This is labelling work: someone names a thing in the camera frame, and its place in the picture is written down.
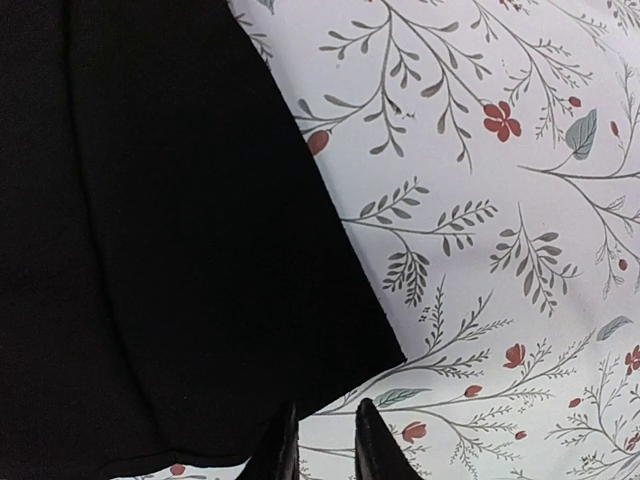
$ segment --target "black object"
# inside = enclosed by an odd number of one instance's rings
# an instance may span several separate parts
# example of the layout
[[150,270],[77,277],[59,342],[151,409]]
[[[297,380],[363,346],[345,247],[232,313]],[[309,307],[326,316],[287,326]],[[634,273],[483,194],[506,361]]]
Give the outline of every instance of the black object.
[[229,466],[404,357],[225,0],[0,3],[0,478]]
[[[356,412],[355,468],[356,480],[421,480],[368,398]],[[287,404],[273,418],[238,480],[299,479],[298,423],[294,406]]]

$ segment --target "white fabric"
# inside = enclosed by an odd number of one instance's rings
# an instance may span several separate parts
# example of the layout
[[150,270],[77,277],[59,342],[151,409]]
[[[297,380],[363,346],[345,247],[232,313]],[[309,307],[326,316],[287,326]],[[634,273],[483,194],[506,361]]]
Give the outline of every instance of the white fabric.
[[425,478],[640,478],[636,0],[233,4],[413,359],[303,422],[304,478],[363,396]]

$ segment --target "flower petal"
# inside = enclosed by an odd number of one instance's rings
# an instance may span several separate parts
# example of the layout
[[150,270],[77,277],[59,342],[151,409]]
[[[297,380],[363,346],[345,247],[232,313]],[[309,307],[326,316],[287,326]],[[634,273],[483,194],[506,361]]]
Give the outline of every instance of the flower petal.
[[503,120],[491,120],[490,118],[484,119],[484,128],[493,133],[499,132],[503,125]]
[[504,143],[507,140],[509,140],[509,127],[507,127],[507,124],[505,123],[502,128],[500,128],[500,130],[498,131],[498,139]]
[[522,135],[522,128],[520,127],[520,122],[517,120],[514,120],[513,118],[510,118],[507,120],[507,125],[509,125],[509,128],[511,129],[511,132],[516,136],[519,137],[520,135]]
[[484,106],[484,114],[487,117],[497,118],[500,120],[504,120],[504,114],[502,111],[496,107],[495,105],[485,105]]
[[507,102],[500,102],[498,105],[500,105],[500,108],[504,112],[503,118],[509,118],[511,116],[511,107],[509,104]]

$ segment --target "black garment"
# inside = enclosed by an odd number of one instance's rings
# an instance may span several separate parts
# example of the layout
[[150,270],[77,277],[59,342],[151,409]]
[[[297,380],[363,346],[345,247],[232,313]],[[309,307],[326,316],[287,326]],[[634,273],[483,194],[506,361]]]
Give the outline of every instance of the black garment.
[[0,478],[238,464],[402,360],[225,0],[0,0]]

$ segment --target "red flower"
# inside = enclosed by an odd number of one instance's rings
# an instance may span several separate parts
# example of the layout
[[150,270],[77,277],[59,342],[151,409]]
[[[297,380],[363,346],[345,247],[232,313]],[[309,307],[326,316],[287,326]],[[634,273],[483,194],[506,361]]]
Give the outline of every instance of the red flower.
[[307,146],[313,155],[319,154],[329,143],[329,132],[318,130],[307,140]]
[[516,368],[522,365],[524,362],[524,355],[527,353],[527,349],[524,345],[516,343],[513,347],[507,349],[505,357],[508,362],[504,364],[506,368]]
[[482,387],[480,385],[471,385],[464,391],[464,396],[467,398],[477,397],[481,390]]
[[411,422],[402,430],[402,438],[408,443],[413,443],[415,439],[422,438],[426,434],[427,426],[420,422]]
[[186,468],[184,468],[184,465],[180,465],[179,463],[176,463],[169,469],[171,475],[182,475],[185,470]]
[[498,105],[500,108],[495,105],[484,106],[484,113],[489,117],[484,119],[484,128],[497,133],[501,142],[509,140],[511,133],[519,137],[522,134],[522,128],[520,128],[520,122],[511,118],[511,107],[507,102],[500,102]]
[[640,368],[640,346],[636,345],[633,352],[627,353],[624,364],[627,366],[627,375],[631,375],[634,370]]

